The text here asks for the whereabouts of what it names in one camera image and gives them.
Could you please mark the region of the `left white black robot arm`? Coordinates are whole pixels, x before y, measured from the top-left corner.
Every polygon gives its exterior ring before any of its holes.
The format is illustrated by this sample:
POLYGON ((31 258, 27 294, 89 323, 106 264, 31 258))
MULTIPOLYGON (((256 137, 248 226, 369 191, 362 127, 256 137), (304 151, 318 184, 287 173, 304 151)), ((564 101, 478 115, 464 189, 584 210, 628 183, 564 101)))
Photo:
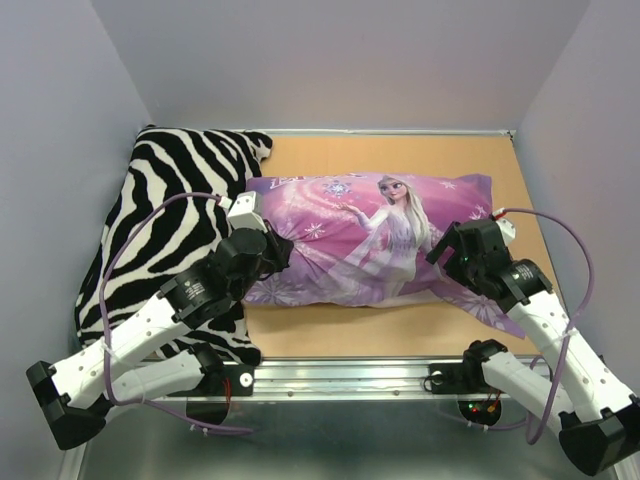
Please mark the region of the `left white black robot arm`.
POLYGON ((30 366, 26 377, 58 448, 71 450, 93 439, 116 407, 153 405, 160 397, 193 390, 229 393, 223 361, 208 344, 146 367, 140 363, 228 313, 257 281, 288 267, 293 247, 271 228, 240 228, 98 342, 55 364, 30 366))

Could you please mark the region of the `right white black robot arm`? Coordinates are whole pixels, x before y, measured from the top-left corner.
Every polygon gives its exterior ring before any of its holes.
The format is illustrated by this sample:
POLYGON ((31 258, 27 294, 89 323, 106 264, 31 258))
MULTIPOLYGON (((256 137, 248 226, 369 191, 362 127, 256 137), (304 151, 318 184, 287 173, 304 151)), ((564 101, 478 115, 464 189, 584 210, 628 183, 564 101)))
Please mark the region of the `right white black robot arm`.
POLYGON ((512 257, 513 225, 494 216, 454 221, 426 256, 456 284, 494 301, 553 370, 546 378, 496 340, 474 341, 430 375, 436 393, 496 390, 537 417, 568 460, 595 476, 639 451, 639 397, 596 354, 528 259, 512 257))

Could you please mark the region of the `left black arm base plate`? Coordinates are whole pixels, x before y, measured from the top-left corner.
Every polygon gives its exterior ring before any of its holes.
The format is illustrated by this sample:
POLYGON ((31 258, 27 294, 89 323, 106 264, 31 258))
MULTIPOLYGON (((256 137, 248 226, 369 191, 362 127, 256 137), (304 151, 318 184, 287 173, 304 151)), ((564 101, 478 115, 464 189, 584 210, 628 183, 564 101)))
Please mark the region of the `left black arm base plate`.
POLYGON ((191 391, 209 397, 250 397, 254 391, 255 369, 245 364, 224 364, 207 373, 191 391))

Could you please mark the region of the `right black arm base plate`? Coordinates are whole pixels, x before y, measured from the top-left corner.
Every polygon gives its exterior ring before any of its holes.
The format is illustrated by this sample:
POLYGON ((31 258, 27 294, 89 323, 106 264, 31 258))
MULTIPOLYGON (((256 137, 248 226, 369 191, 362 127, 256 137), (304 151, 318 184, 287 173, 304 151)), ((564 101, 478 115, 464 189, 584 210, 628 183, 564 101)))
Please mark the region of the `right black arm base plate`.
POLYGON ((514 372, 497 360, 432 363, 421 385, 434 395, 481 395, 507 387, 514 372))

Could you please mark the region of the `purple pink princess pillowcase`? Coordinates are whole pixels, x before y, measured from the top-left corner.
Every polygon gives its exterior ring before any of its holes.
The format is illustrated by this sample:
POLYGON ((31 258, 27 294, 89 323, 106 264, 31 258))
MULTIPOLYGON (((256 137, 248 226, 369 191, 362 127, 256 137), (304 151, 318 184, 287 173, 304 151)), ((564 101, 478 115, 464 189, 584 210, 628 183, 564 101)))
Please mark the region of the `purple pink princess pillowcase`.
POLYGON ((391 308, 443 301, 517 338, 495 302, 446 278, 427 254, 454 221, 486 218, 492 179, 402 173, 261 177, 249 181, 262 215, 293 243, 289 266, 257 283, 254 305, 391 308))

